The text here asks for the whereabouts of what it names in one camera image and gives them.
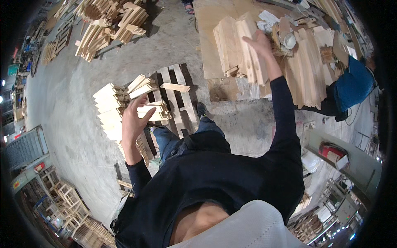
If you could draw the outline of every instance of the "black strap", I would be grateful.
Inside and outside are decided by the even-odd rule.
[[[194,147],[195,147],[194,143],[193,143],[192,139],[190,138],[190,135],[187,132],[187,130],[186,129],[181,129],[181,131],[182,131],[183,139],[185,140],[185,144],[186,144],[187,148],[189,150],[194,150]]]

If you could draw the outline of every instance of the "white cloth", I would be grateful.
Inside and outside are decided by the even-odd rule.
[[[280,22],[280,19],[267,10],[262,11],[258,16],[263,21],[257,21],[256,24],[260,30],[265,31],[266,33],[271,33],[272,26],[276,22]]]
[[[303,248],[272,205],[253,200],[219,224],[171,248]]]

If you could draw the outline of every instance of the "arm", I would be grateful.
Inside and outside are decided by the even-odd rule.
[[[123,139],[121,144],[125,155],[125,165],[128,169],[131,184],[134,187],[135,197],[138,197],[140,190],[152,178],[135,145],[138,136],[142,133],[148,120],[156,110],[156,108],[149,110],[149,112],[140,119],[138,117],[137,108],[142,107],[145,102],[146,95],[142,95],[131,102],[123,113],[123,123],[121,126]]]
[[[270,79],[270,88],[272,89],[274,117],[276,119],[276,133],[273,144],[283,139],[292,139],[296,136],[295,113],[291,92],[289,91],[287,81],[283,77],[280,66],[278,65],[272,53],[272,46],[269,39],[261,30],[257,30],[251,40],[244,37],[244,41],[249,43],[263,57],[266,63],[266,70]]]

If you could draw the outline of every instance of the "black long-sleeve shirt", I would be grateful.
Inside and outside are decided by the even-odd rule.
[[[136,198],[128,198],[113,225],[118,247],[167,247],[179,212],[202,202],[219,204],[231,215],[260,199],[287,223],[304,192],[301,146],[285,78],[270,87],[276,133],[263,156],[233,155],[218,132],[207,131],[192,134],[195,150],[167,159],[153,178],[143,160],[127,165]]]

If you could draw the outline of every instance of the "sandal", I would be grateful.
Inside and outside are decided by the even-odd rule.
[[[185,11],[186,11],[186,13],[188,13],[189,15],[194,15],[194,13],[189,13],[189,11],[194,11],[194,9],[193,9],[193,8],[189,8],[189,9],[187,9],[187,8],[186,8],[186,6],[188,6],[188,5],[190,5],[190,6],[193,6],[193,4],[192,4],[192,3],[183,4],[183,6],[185,7]]]

